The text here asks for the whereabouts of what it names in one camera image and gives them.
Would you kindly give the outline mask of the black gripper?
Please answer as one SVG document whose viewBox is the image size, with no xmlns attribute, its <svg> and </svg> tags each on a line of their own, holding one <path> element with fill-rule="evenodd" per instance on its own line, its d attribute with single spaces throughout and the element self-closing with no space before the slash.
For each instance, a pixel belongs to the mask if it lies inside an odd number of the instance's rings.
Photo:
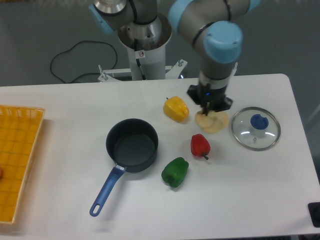
<svg viewBox="0 0 320 240">
<path fill-rule="evenodd" d="M 222 80 L 199 77 L 197 85 L 190 85 L 187 94 L 202 109 L 201 114 L 207 116 L 211 111 L 229 110 L 233 100 L 226 96 L 229 79 Z"/>
</svg>

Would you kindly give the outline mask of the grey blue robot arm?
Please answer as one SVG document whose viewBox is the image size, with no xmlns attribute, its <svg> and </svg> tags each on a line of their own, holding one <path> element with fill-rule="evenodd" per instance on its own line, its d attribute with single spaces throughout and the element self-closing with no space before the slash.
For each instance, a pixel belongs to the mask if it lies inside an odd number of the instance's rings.
<svg viewBox="0 0 320 240">
<path fill-rule="evenodd" d="M 187 94 L 202 113 L 229 110 L 226 96 L 237 68 L 243 33 L 234 19 L 259 5 L 257 0 L 176 0 L 168 14 L 155 0 L 95 0 L 89 10 L 106 33 L 117 33 L 126 47 L 133 80 L 162 80 L 166 76 L 166 44 L 180 35 L 202 58 L 198 84 Z"/>
</svg>

